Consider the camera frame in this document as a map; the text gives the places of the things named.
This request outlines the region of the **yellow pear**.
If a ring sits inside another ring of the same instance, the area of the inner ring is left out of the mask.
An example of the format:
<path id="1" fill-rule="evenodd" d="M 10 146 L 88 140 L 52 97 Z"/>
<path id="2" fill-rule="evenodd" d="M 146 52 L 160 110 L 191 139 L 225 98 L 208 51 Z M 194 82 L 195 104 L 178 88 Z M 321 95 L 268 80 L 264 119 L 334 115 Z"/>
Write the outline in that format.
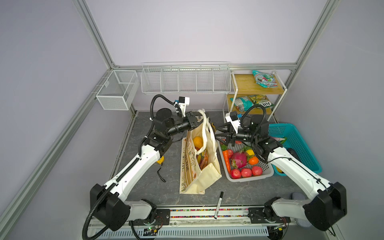
<path id="1" fill-rule="evenodd" d="M 204 140 L 200 136 L 196 136 L 193 138 L 193 143 L 195 146 L 195 149 L 198 151 L 204 146 Z"/>

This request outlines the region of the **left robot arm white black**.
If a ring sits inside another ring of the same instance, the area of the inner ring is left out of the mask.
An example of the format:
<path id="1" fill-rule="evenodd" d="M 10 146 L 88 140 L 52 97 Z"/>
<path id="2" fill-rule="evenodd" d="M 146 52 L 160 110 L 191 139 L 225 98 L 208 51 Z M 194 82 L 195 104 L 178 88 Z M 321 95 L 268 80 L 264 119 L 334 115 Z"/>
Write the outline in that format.
<path id="1" fill-rule="evenodd" d="M 161 94 L 152 98 L 151 126 L 138 145 L 138 153 L 115 177 L 90 191 L 91 209 L 82 229 L 84 240 L 95 240 L 106 230 L 117 231 L 126 222 L 155 222 L 155 204 L 146 199 L 127 202 L 127 197 L 144 173 L 164 156 L 174 135 L 207 122 L 204 110 L 186 112 L 187 104 L 185 97 L 173 102 Z"/>

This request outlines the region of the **cream floral tote bag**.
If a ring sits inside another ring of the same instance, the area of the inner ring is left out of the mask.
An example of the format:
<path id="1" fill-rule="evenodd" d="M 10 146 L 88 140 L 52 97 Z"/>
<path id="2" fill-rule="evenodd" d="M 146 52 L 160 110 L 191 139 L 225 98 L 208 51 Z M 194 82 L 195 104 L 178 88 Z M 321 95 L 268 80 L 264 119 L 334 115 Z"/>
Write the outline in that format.
<path id="1" fill-rule="evenodd" d="M 182 140 L 180 194 L 204 195 L 205 190 L 222 177 L 217 156 L 218 143 L 215 131 L 205 110 L 198 110 L 202 117 L 201 124 L 188 131 Z M 196 150 L 193 138 L 200 136 L 204 146 Z"/>

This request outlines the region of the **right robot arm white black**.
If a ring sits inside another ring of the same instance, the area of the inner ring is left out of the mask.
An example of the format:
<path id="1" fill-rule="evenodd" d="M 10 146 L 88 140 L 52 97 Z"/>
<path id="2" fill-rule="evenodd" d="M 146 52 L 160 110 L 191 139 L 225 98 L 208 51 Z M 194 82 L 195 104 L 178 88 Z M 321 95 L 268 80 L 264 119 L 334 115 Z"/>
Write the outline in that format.
<path id="1" fill-rule="evenodd" d="M 216 128 L 216 139 L 224 144 L 247 143 L 260 161 L 281 169 L 306 194 L 305 200 L 280 197 L 264 204 L 264 216 L 269 222 L 278 217 L 309 221 L 315 228 L 327 231 L 347 214 L 347 191 L 339 182 L 331 183 L 302 164 L 283 145 L 269 135 L 269 124 L 251 121 L 242 127 L 237 116 Z"/>

